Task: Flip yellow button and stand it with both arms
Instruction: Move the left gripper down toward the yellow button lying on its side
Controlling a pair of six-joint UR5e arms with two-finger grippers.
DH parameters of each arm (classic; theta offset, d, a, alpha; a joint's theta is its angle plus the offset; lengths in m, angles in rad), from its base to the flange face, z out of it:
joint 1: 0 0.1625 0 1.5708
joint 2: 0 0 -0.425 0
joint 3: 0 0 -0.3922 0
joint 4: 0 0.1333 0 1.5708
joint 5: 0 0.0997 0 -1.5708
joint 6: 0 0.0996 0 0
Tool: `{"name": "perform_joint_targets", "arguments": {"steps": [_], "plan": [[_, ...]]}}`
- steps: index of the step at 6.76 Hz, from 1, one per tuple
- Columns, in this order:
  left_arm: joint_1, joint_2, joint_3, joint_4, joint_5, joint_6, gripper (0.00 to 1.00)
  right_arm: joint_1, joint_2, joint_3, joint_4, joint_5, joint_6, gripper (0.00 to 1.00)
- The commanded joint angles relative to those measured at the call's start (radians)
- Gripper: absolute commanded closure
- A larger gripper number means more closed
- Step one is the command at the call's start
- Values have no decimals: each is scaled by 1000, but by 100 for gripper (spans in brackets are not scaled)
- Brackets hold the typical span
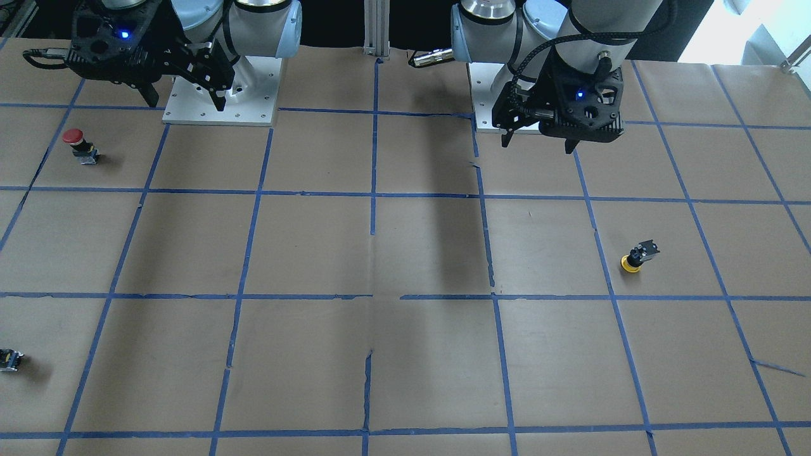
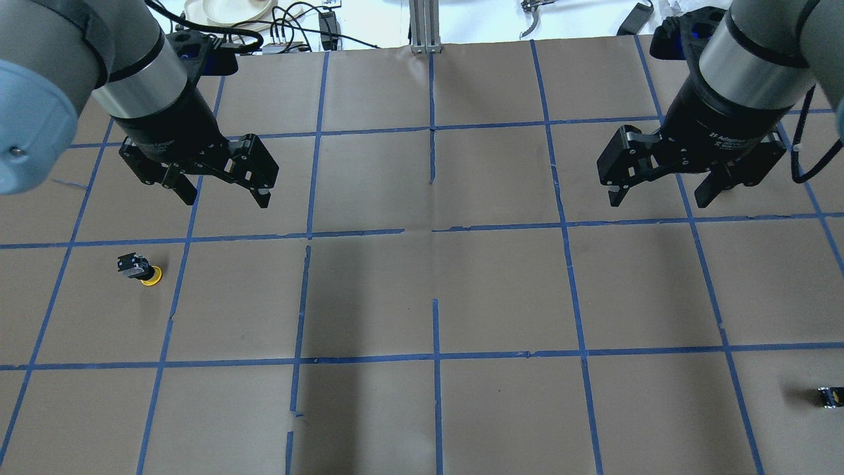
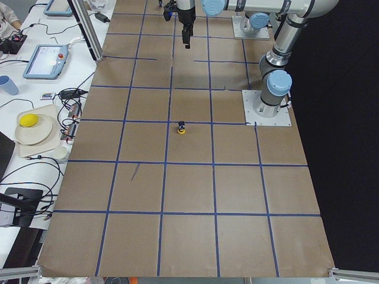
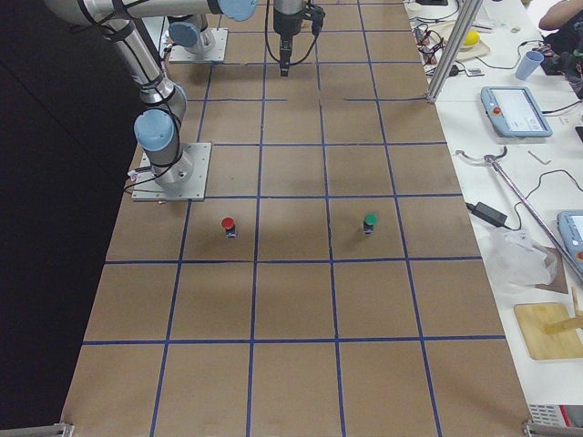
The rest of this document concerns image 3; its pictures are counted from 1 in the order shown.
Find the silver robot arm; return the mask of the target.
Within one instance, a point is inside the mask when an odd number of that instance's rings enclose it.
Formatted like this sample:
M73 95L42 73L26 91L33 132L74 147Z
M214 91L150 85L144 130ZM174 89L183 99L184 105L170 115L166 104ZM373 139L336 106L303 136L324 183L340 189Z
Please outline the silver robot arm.
M263 88L253 103L254 111L265 118L277 115L283 97L291 88L292 78L284 71L293 46L308 19L317 18L334 9L338 1L202 1L205 14L215 16L223 11L273 12L286 15L272 50L261 58L259 69Z
M240 29L245 37L255 37L269 24L269 15L264 12L245 12Z

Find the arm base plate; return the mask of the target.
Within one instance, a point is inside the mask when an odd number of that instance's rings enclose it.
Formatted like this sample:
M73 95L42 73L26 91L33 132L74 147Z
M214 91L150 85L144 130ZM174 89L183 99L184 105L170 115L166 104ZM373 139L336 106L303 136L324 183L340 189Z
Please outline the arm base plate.
M251 39L251 40L269 40L267 24L269 21L264 20L262 27L254 28L250 19L245 16L232 16L234 38Z
M269 106L261 100L260 90L243 90L243 106L246 125L290 127L291 120L287 107Z

